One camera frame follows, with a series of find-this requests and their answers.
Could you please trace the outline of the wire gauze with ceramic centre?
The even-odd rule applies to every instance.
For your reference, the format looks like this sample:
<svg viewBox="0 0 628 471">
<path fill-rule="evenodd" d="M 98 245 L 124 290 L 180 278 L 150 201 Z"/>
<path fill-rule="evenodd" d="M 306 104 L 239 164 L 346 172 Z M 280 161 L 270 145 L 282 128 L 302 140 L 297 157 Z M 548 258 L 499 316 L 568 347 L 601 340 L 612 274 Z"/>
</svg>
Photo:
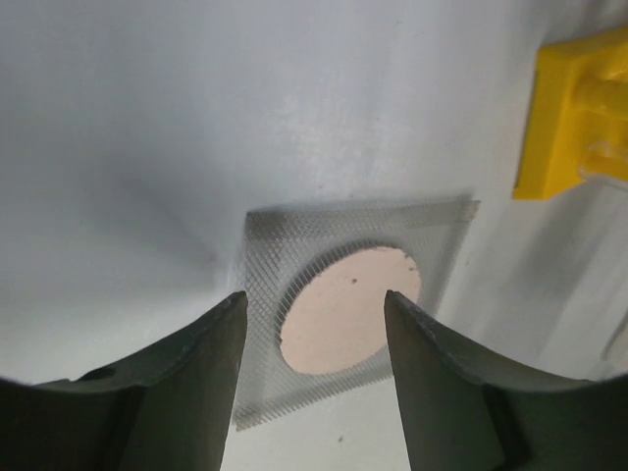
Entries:
<svg viewBox="0 0 628 471">
<path fill-rule="evenodd" d="M 386 294 L 437 311 L 478 209 L 463 194 L 248 212 L 240 256 L 248 331 L 235 426 L 389 377 Z"/>
</svg>

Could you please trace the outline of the yellow test tube rack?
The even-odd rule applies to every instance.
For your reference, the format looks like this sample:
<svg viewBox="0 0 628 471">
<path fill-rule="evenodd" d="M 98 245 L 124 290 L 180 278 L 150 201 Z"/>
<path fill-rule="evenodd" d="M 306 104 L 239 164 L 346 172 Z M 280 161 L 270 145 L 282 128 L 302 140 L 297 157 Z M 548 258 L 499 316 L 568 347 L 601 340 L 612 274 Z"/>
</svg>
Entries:
<svg viewBox="0 0 628 471">
<path fill-rule="evenodd" d="M 581 158 L 599 141 L 627 146 L 626 26 L 540 48 L 513 198 L 583 183 Z"/>
</svg>

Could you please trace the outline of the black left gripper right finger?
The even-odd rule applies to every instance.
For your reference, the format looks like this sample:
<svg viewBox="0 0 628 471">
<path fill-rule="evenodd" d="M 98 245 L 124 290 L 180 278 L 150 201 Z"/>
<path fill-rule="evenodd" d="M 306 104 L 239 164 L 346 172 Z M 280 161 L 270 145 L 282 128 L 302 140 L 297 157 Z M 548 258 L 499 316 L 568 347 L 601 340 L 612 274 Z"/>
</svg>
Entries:
<svg viewBox="0 0 628 471">
<path fill-rule="evenodd" d="M 396 291 L 384 311 L 411 469 L 626 469 L 626 376 L 590 382 L 528 367 Z"/>
</svg>

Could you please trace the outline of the clear glass test tube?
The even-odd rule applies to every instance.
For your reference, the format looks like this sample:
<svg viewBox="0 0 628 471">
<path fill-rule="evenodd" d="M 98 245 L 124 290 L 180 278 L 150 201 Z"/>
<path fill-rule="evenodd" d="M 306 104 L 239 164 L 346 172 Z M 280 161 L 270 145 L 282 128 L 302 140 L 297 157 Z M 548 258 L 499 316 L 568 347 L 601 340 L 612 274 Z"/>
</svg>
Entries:
<svg viewBox="0 0 628 471">
<path fill-rule="evenodd" d="M 627 146 L 595 142 L 584 151 L 579 167 L 584 181 L 603 183 L 627 192 Z"/>
</svg>

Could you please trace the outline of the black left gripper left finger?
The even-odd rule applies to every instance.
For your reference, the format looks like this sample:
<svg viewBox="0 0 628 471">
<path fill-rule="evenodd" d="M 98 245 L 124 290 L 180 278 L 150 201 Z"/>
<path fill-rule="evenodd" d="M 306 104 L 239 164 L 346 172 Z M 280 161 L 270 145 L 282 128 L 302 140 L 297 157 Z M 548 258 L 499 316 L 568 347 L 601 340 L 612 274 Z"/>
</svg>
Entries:
<svg viewBox="0 0 628 471">
<path fill-rule="evenodd" d="M 218 470 L 247 330 L 235 292 L 75 381 L 1 382 L 4 470 Z"/>
</svg>

